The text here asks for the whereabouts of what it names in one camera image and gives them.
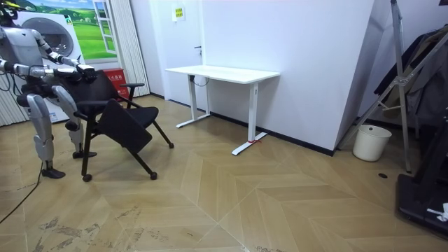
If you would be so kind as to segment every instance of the white desk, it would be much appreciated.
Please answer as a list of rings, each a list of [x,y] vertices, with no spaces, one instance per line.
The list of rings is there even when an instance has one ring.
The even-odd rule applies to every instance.
[[[249,127],[248,127],[248,137],[247,142],[240,147],[232,151],[233,155],[238,155],[240,152],[254,144],[257,140],[264,137],[267,133],[260,133],[255,135],[255,127],[257,120],[257,100],[258,100],[258,84],[259,82],[279,76],[280,73],[270,72],[270,71],[256,71],[249,69],[234,69],[228,67],[219,66],[186,66],[173,69],[166,69],[166,71],[171,71],[174,73],[181,73],[188,75],[188,83],[190,88],[190,100],[191,100],[191,118],[192,120],[182,122],[177,125],[178,128],[183,127],[187,124],[193,123],[195,121],[201,120],[210,116],[209,110],[209,93],[206,88],[207,102],[206,102],[206,113],[203,116],[197,117],[197,104],[196,104],[196,91],[194,82],[190,81],[190,76],[203,76],[210,78],[212,80],[227,81],[232,83],[244,84],[251,86],[250,102],[249,102]]]

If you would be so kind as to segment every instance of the chair seat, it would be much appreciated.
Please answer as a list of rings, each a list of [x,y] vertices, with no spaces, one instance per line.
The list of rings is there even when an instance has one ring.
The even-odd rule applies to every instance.
[[[145,128],[151,125],[159,114],[159,110],[156,107],[129,108],[126,111]]]

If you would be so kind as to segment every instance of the chair backrest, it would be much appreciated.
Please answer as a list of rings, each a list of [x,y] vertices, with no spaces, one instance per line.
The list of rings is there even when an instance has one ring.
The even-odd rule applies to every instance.
[[[60,82],[64,88],[69,92],[71,97],[75,102],[85,102],[85,101],[108,101],[110,99],[119,98],[119,94],[109,80],[109,77],[104,73],[104,71],[99,70],[97,72],[97,79],[93,83],[86,83],[84,80],[73,82],[68,79],[61,78]],[[88,114],[86,111],[88,108],[78,108],[81,113]],[[101,113],[104,108],[89,109],[93,113]]]

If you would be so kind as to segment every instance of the wooden floor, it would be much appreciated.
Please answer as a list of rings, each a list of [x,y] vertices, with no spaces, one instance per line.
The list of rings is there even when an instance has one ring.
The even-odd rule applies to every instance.
[[[136,101],[159,107],[158,122],[176,144],[170,150],[150,127],[154,139],[140,155],[159,179],[98,136],[93,180],[84,183],[64,124],[54,125],[55,168],[67,175],[42,179],[0,225],[0,251],[448,251],[446,241],[394,214],[399,132],[375,163],[355,158],[350,146],[328,157],[272,136],[235,157],[246,128],[211,117],[176,129],[189,108]],[[30,122],[0,128],[0,218],[36,182],[33,135]]]

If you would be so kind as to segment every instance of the black chair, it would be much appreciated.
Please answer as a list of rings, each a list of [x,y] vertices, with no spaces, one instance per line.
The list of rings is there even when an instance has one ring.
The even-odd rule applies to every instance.
[[[92,180],[92,175],[87,173],[90,142],[100,134],[105,134],[126,148],[150,174],[150,179],[157,179],[157,173],[152,171],[137,153],[153,138],[146,131],[151,124],[159,131],[169,148],[174,147],[174,144],[155,121],[159,110],[156,107],[144,108],[132,101],[135,88],[144,84],[121,85],[130,88],[129,99],[126,99],[118,94],[103,71],[97,71],[97,75],[98,77],[93,83],[84,83],[83,81],[73,83],[69,79],[61,80],[78,107],[75,116],[87,121],[81,170],[83,180],[85,182]],[[123,108],[117,100],[126,102],[127,107]],[[102,115],[97,121],[96,117],[99,114]]]

